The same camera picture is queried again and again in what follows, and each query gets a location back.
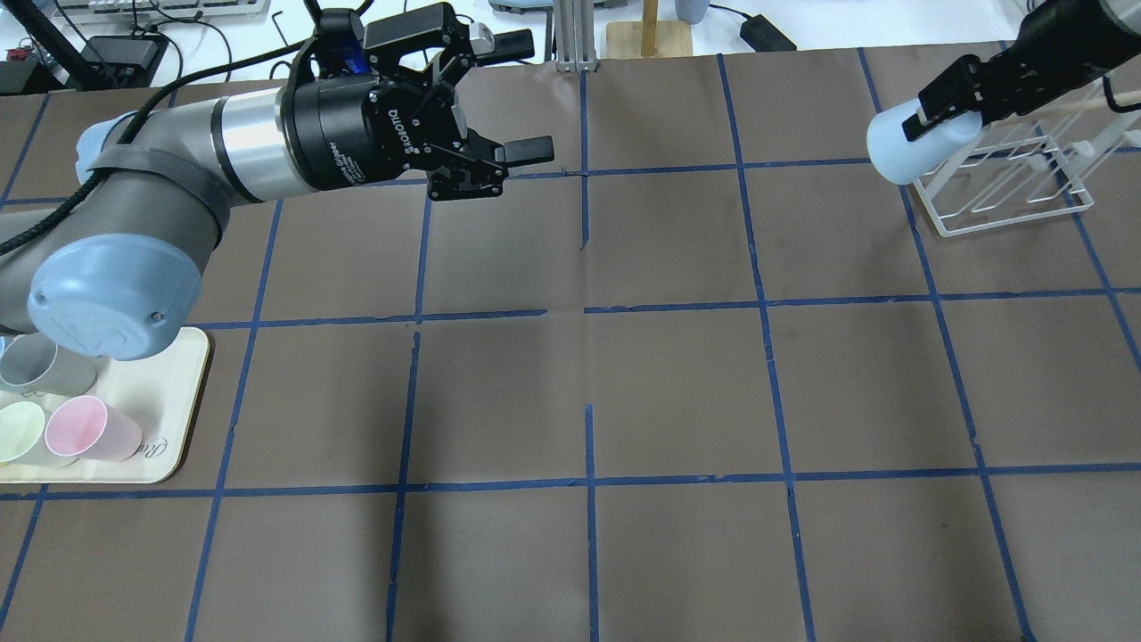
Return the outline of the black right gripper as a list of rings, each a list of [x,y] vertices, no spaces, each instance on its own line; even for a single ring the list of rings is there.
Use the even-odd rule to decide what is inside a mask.
[[[968,112],[984,122],[1028,115],[1123,64],[1123,1],[1043,1],[1003,52],[986,62],[977,54],[950,62],[917,95],[903,135],[916,143]]]

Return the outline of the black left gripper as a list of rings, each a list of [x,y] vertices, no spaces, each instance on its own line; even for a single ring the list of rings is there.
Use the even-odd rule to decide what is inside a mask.
[[[280,115],[288,151],[316,190],[424,172],[434,201],[496,198],[505,168],[555,161],[555,139],[493,143],[467,125],[456,98],[469,70],[531,63],[531,29],[494,34],[466,23],[452,5],[364,24],[370,72],[319,78],[311,36],[297,54]]]

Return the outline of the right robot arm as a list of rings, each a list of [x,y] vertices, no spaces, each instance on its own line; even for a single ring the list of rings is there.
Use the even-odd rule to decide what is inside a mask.
[[[1140,52],[1136,1],[1042,1],[1013,44],[982,60],[962,54],[919,94],[901,123],[909,143],[953,117],[977,112],[985,125],[1028,115],[1133,60]]]

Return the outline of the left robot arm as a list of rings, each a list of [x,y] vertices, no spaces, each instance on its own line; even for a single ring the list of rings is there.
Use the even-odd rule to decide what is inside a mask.
[[[550,137],[489,141],[459,106],[469,70],[533,56],[531,31],[489,32],[448,3],[370,24],[308,9],[311,36],[265,54],[293,54],[285,86],[168,107],[195,80],[180,78],[84,132],[68,200],[3,216],[3,334],[143,360],[183,330],[235,208],[408,171],[428,200],[497,198],[513,168],[553,161]]]

